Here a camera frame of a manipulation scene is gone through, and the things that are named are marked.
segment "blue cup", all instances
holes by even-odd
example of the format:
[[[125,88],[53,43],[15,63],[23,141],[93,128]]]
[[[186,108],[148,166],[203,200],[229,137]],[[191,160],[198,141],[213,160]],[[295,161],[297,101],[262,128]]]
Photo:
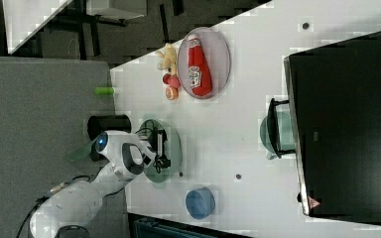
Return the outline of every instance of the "blue cup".
[[[188,192],[187,209],[191,217],[201,220],[212,213],[215,209],[215,200],[207,187]]]

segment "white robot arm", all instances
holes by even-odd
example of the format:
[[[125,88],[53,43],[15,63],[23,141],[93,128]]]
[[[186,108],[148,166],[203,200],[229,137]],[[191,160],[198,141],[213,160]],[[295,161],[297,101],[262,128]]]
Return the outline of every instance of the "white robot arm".
[[[121,190],[157,157],[148,141],[122,131],[103,132],[95,146],[109,163],[92,182],[62,183],[51,190],[54,195],[30,220],[34,238],[55,238],[64,227],[86,226],[100,210],[103,197]]]

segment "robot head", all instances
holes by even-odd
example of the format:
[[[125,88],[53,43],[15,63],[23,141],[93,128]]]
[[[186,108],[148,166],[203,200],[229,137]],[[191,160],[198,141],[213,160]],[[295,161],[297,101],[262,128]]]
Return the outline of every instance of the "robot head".
[[[109,136],[106,132],[101,133],[97,137],[97,141],[95,143],[95,149],[98,153],[101,153],[107,146],[107,142],[109,140]]]

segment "green plate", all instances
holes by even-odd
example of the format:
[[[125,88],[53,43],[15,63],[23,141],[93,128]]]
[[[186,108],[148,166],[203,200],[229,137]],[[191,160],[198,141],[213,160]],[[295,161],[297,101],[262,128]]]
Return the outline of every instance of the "green plate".
[[[153,165],[148,166],[144,169],[145,176],[155,182],[161,183],[169,179],[171,175],[179,171],[179,167],[182,163],[182,146],[179,138],[178,131],[170,126],[168,123],[163,121],[158,121],[154,119],[150,119],[145,121],[141,127],[142,128],[158,128],[159,130],[165,130],[167,134],[167,141],[165,143],[166,149],[166,157],[171,160],[171,167],[166,169],[161,169],[161,172],[158,174],[156,168]],[[150,136],[151,132],[149,130],[145,130],[141,135]]]

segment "red bottle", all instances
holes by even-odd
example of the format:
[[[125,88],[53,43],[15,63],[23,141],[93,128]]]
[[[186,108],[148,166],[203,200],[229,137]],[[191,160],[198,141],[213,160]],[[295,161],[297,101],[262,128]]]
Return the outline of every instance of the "red bottle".
[[[211,74],[197,35],[190,35],[188,73],[192,92],[205,96],[212,90]]]

